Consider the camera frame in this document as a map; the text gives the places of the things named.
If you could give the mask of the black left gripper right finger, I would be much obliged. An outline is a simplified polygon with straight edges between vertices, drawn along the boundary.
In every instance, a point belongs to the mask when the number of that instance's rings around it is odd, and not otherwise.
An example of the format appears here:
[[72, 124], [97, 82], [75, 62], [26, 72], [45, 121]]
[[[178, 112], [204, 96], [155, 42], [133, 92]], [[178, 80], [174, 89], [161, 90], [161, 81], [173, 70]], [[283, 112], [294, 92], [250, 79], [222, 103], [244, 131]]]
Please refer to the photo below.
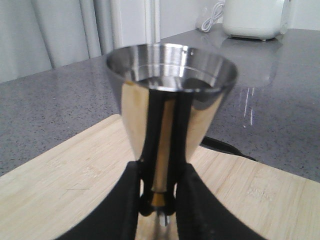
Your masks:
[[180, 240], [250, 239], [250, 229], [219, 202], [189, 163], [177, 184], [176, 222]]

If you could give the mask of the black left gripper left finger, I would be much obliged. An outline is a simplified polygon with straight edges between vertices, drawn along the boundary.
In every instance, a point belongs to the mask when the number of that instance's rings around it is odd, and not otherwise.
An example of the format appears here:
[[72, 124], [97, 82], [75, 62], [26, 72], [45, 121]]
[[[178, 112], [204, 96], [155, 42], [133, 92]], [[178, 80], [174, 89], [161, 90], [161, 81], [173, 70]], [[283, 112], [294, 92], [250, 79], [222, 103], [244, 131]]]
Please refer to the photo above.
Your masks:
[[106, 198], [59, 240], [133, 240], [140, 198], [138, 164], [128, 162]]

